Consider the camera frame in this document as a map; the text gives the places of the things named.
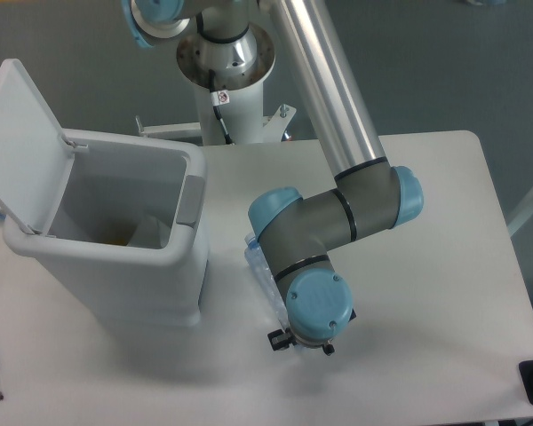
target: cable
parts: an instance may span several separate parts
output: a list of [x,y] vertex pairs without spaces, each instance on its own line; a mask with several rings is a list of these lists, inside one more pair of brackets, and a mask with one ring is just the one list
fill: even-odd
[[[213,71],[212,69],[210,69],[209,86],[210,93],[213,93],[215,91],[215,71]],[[231,136],[229,135],[229,131],[227,130],[227,126],[225,125],[225,121],[223,120],[223,116],[221,115],[221,110],[219,109],[219,106],[213,106],[213,113],[215,114],[215,118],[217,118],[219,125],[221,126],[221,131],[223,132],[225,143],[227,145],[233,145],[235,142],[231,139]]]

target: open bin lid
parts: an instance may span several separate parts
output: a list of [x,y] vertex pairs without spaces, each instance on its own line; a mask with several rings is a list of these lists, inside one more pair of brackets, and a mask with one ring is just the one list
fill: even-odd
[[46,233],[73,166],[73,148],[17,59],[0,67],[0,206],[25,233]]

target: gray floor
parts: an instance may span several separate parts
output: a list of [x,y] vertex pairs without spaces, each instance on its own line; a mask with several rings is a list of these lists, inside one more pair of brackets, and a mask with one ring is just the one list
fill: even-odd
[[[533,185],[533,0],[491,8],[453,0],[328,6],[379,133],[473,131],[509,214]],[[272,34],[265,17],[253,17]],[[138,49],[116,0],[0,4],[0,62],[20,58],[68,128],[133,134],[136,114],[146,125],[195,121],[175,47]],[[292,131],[312,137],[278,51],[266,113],[282,102],[298,107]],[[533,220],[513,244],[533,301]]]

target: silver aluminum tube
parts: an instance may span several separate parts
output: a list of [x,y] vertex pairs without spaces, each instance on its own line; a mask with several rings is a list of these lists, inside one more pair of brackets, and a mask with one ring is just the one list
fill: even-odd
[[260,0],[286,45],[334,176],[385,156],[323,0]]

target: warning sticker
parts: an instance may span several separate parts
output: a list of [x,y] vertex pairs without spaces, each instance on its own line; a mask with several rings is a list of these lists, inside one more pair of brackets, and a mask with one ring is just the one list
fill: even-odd
[[211,93],[211,103],[218,107],[229,103],[229,91],[214,91]]

